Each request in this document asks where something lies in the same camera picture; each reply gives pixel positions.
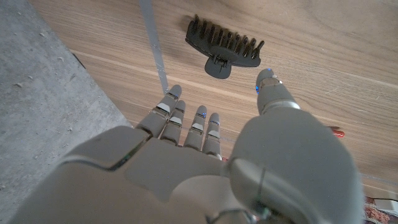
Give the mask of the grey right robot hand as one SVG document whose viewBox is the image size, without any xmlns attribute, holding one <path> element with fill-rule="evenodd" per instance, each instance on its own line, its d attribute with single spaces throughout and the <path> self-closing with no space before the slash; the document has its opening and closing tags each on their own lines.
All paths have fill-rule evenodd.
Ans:
<svg viewBox="0 0 398 224">
<path fill-rule="evenodd" d="M 66 154 L 12 223 L 361 223 L 360 174 L 333 131 L 302 110 L 271 69 L 256 81 L 259 115 L 231 155 L 220 119 L 185 111 L 175 85 L 135 127 Z"/>
</svg>

